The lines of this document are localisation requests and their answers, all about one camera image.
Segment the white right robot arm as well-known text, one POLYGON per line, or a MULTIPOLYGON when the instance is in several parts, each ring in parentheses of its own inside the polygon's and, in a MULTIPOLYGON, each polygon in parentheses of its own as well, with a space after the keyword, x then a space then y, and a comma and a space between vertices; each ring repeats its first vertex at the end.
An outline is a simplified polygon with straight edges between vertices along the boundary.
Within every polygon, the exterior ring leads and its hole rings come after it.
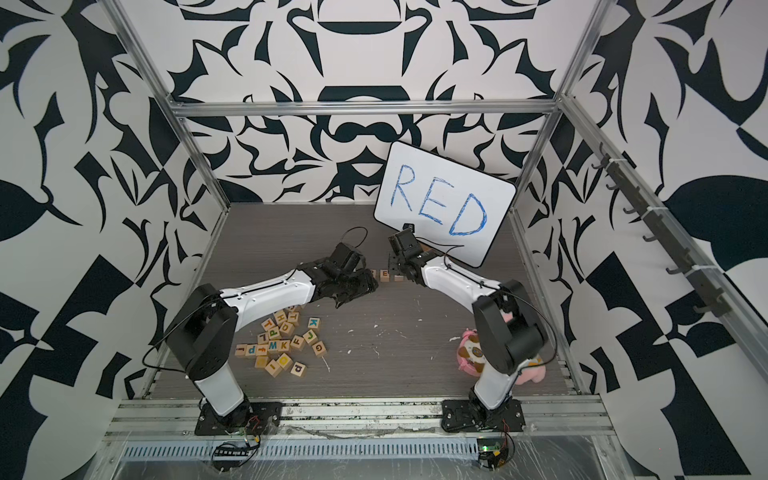
POLYGON ((406 279, 440 292, 472 313, 485 366, 472 399, 486 411, 511 397, 522 373, 542 364, 548 325, 521 283, 486 279, 450 259, 448 251, 426 250, 411 228, 389 237, 390 266, 406 279))

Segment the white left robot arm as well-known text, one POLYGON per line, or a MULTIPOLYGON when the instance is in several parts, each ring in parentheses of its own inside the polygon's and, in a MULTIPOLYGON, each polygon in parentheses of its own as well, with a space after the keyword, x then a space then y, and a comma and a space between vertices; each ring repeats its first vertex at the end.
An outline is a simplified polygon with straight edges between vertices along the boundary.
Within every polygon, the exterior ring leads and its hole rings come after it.
POLYGON ((330 255, 273 279, 223 290, 196 287, 161 342, 202 395, 203 413, 224 426, 241 427, 253 410, 229 365, 235 333, 281 309, 321 299, 339 308, 377 288, 364 255, 340 242, 330 255))

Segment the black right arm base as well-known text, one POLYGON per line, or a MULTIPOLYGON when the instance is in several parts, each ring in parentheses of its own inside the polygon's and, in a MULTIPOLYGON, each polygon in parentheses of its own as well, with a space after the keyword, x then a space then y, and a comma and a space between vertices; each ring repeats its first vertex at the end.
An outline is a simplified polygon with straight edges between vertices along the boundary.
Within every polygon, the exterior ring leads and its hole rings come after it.
POLYGON ((441 428, 448 433, 508 431, 522 432, 526 420, 518 400, 507 399, 488 410, 478 400, 444 400, 441 428))

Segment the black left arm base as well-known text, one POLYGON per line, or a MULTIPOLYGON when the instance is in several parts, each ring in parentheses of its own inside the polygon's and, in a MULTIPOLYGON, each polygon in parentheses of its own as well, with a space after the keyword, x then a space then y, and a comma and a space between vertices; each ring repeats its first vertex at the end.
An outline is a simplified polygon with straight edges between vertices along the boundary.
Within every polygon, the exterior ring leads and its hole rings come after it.
POLYGON ((278 427, 281 421, 282 402, 242 402, 232 412, 221 416, 213 407, 204 402, 200 408, 194 429, 196 436, 220 436, 238 434, 261 435, 272 427, 278 427))

